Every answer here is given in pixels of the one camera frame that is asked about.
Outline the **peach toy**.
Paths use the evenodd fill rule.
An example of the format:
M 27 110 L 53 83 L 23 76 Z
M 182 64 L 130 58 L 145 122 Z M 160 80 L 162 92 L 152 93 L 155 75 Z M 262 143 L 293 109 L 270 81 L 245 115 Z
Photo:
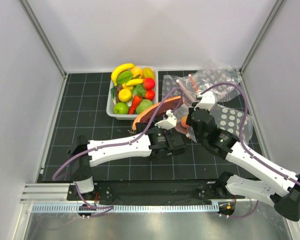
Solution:
M 185 128 L 185 129 L 188 127 L 188 125 L 187 125 L 187 118 L 188 118 L 188 116 L 186 115 L 186 116 L 182 117 L 182 119 L 180 121 L 182 127 Z

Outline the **zip bag red zipper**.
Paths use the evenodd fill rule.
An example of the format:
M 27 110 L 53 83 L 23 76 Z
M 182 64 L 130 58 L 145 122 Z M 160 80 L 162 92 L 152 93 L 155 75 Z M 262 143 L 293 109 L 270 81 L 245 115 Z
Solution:
M 190 104 L 186 101 L 183 101 L 182 105 L 173 113 L 177 118 L 177 124 L 174 128 L 177 132 L 184 134 L 188 139 L 191 139 L 195 143 L 197 142 L 194 130 L 191 126 L 188 125 L 187 128 L 182 127 L 181 119 L 184 116 L 188 116 L 189 114 Z

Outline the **hot dog toy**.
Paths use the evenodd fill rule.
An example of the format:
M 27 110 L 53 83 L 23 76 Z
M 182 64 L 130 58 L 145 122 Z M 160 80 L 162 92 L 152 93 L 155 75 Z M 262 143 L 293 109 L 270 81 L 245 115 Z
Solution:
M 173 110 L 174 108 L 178 108 L 177 105 L 179 104 L 181 100 L 181 104 L 183 104 L 185 101 L 180 96 L 176 97 L 170 97 L 167 100 L 165 100 L 156 113 L 156 117 L 162 116 L 167 110 Z M 161 102 L 158 102 L 150 107 L 148 107 L 146 110 L 144 110 L 141 114 L 139 114 L 136 119 L 132 123 L 132 130 L 134 132 L 137 131 L 137 123 L 148 123 L 155 112 L 155 110 L 159 107 Z

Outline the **orange carrot toy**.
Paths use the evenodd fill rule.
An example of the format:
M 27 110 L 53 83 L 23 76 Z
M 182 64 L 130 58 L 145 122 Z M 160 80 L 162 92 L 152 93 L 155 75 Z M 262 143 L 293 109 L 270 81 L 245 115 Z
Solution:
M 128 111 L 128 114 L 129 115 L 132 115 L 135 111 L 136 111 L 136 108 L 138 107 L 138 105 L 142 102 L 143 98 L 138 96 L 138 95 L 135 95 L 133 97 L 133 100 L 132 100 L 132 103 L 131 103 L 131 106 L 129 108 L 129 111 Z

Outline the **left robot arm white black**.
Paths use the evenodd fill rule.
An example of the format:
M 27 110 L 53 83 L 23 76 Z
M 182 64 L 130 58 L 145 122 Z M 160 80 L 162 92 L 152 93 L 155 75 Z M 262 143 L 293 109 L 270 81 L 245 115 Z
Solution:
M 85 135 L 80 135 L 67 153 L 73 160 L 69 164 L 70 180 L 75 183 L 78 194 L 84 200 L 91 200 L 96 195 L 93 167 L 125 158 L 162 160 L 181 155 L 185 151 L 186 143 L 180 133 L 158 127 L 136 135 L 104 141 L 87 140 Z

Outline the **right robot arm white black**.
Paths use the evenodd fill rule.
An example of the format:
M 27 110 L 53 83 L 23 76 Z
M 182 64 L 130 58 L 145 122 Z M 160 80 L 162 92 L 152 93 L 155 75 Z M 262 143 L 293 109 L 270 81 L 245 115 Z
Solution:
M 287 170 L 249 148 L 234 134 L 218 128 L 207 109 L 190 107 L 186 123 L 193 127 L 196 141 L 210 154 L 234 163 L 258 180 L 224 172 L 214 188 L 220 198 L 239 195 L 273 207 L 282 217 L 300 220 L 300 173 Z

